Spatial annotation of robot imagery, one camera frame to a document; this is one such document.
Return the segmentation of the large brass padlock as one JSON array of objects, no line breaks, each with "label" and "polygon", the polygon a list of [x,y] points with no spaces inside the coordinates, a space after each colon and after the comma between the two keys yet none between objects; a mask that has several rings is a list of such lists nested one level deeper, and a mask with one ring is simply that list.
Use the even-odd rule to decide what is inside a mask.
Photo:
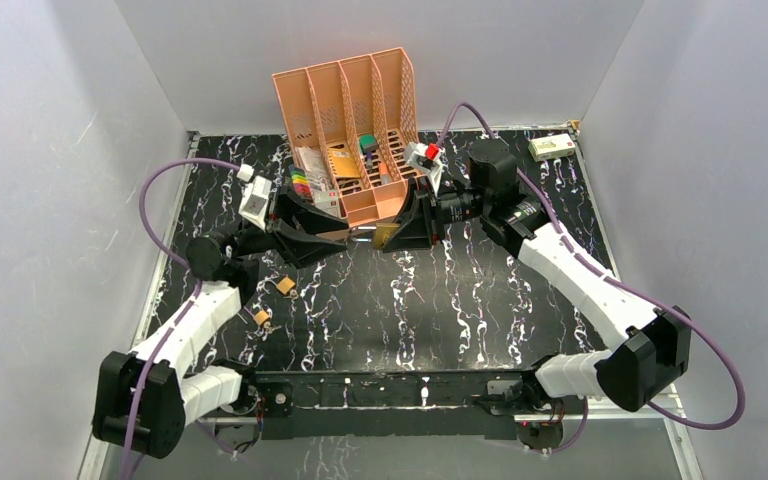
[{"label": "large brass padlock", "polygon": [[396,223],[359,225],[349,230],[348,239],[356,243],[369,243],[373,249],[381,250],[398,228]]}]

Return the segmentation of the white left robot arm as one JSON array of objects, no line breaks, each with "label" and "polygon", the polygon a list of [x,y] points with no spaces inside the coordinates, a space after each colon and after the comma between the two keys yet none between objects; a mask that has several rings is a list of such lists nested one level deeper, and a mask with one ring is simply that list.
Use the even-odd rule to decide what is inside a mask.
[{"label": "white left robot arm", "polygon": [[217,331],[256,293],[257,255],[275,251],[301,269],[345,251],[330,232],[348,222],[304,201],[289,187],[244,201],[240,220],[192,238],[185,261],[197,284],[191,296],[152,335],[127,353],[113,351],[99,370],[92,435],[125,450],[162,459],[184,429],[227,409],[246,416],[258,406],[253,368],[218,360],[188,371]]}]

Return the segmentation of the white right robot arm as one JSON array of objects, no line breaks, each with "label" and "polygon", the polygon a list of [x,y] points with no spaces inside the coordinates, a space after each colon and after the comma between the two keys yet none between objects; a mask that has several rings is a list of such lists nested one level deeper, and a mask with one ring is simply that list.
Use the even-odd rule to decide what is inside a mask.
[{"label": "white right robot arm", "polygon": [[615,285],[611,271],[578,245],[547,200],[531,188],[508,145],[480,139],[468,149],[469,184],[442,178],[442,151],[410,142],[403,157],[420,176],[389,233],[384,252],[429,249],[449,224],[476,218],[486,235],[539,273],[597,330],[601,351],[549,355],[527,369],[512,396],[537,414],[563,397],[606,397],[636,412],[688,367],[691,331],[672,312]]}]

